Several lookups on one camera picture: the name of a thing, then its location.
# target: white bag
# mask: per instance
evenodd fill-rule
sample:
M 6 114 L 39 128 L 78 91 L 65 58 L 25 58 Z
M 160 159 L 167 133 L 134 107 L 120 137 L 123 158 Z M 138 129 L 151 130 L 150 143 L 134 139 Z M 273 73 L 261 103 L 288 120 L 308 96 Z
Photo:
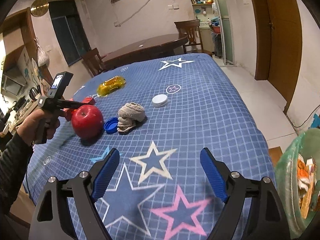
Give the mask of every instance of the white bag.
M 40 67 L 49 63 L 49 55 L 40 47 L 38 38 L 36 38 L 35 41 L 37 43 L 38 50 L 38 66 Z

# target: blue tablecloth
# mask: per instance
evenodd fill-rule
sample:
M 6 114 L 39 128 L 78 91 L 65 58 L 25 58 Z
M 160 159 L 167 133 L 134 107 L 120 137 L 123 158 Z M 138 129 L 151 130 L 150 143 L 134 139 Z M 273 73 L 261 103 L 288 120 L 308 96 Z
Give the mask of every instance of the blue tablecloth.
M 116 75 L 126 85 L 98 97 L 100 83 Z M 166 94 L 165 107 L 153 107 Z M 127 135 L 104 134 L 84 146 L 70 122 L 61 119 L 53 140 L 34 148 L 28 184 L 35 202 L 54 175 L 73 178 L 89 170 L 115 147 L 120 165 L 96 208 L 114 240 L 206 239 L 223 203 L 214 196 L 199 154 L 208 147 L 214 157 L 244 177 L 274 181 L 268 146 L 239 93 L 206 54 L 187 54 L 131 65 L 92 78 L 74 95 L 93 96 L 105 121 L 127 102 L 145 107 L 148 120 Z M 69 201 L 77 235 L 85 239 L 74 201 Z M 250 207 L 245 202 L 234 239 L 240 239 Z

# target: window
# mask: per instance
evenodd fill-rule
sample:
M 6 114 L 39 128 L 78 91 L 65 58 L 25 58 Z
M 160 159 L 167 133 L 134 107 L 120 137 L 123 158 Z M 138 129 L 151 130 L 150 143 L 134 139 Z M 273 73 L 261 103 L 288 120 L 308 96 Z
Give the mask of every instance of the window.
M 76 3 L 73 0 L 49 2 L 49 13 L 62 53 L 71 66 L 90 50 Z

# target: blue bottle cap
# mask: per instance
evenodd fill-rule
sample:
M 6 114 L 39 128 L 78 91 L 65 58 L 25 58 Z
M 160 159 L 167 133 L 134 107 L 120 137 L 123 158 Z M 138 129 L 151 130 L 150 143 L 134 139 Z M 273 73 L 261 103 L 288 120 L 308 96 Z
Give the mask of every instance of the blue bottle cap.
M 105 122 L 103 128 L 107 133 L 115 133 L 117 131 L 118 122 L 118 118 L 111 118 Z

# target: person's hand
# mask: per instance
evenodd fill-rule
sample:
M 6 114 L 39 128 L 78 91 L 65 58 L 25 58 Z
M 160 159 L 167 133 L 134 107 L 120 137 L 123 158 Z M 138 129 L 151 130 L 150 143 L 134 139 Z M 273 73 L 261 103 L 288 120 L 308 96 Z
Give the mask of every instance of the person's hand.
M 58 115 L 63 116 L 62 111 L 59 110 Z M 20 127 L 17 130 L 18 135 L 22 138 L 22 140 L 27 144 L 31 145 L 32 142 L 36 139 L 36 131 L 38 128 L 39 121 L 41 119 L 51 119 L 53 117 L 53 113 L 48 111 L 44 111 L 42 109 L 37 109 L 33 111 L 28 117 L 23 121 Z M 56 129 L 60 126 L 59 119 L 53 128 L 47 130 L 47 139 L 52 139 Z

